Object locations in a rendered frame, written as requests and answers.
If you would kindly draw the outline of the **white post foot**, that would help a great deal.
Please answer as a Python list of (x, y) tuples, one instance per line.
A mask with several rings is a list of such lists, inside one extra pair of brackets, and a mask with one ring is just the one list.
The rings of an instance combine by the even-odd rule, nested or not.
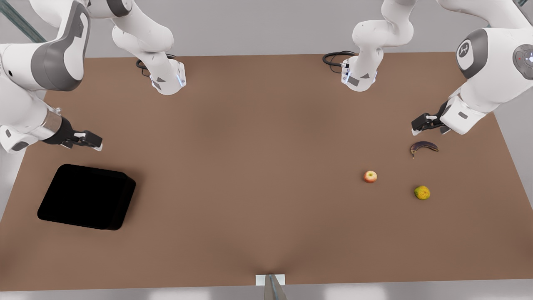
[(255, 285), (265, 285), (269, 278), (276, 279), (280, 285), (286, 284), (286, 278), (284, 274), (281, 275), (255, 275)]

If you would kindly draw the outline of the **dark overripe banana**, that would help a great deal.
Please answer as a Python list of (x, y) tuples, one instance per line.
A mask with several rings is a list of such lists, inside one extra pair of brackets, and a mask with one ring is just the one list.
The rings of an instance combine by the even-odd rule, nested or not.
[(411, 148), (410, 148), (412, 158), (414, 159), (415, 158), (415, 153), (418, 150), (423, 149), (423, 148), (427, 148), (427, 149), (432, 150), (434, 152), (438, 152), (439, 151), (438, 146), (436, 146), (432, 142), (427, 142), (427, 141), (416, 142), (416, 143), (412, 144)]

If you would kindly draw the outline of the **black storage box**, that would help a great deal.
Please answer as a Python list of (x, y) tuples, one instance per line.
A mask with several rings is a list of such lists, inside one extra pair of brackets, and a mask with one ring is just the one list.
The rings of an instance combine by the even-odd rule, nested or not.
[(61, 165), (40, 204), (40, 220), (99, 230), (118, 230), (136, 182), (123, 172)]

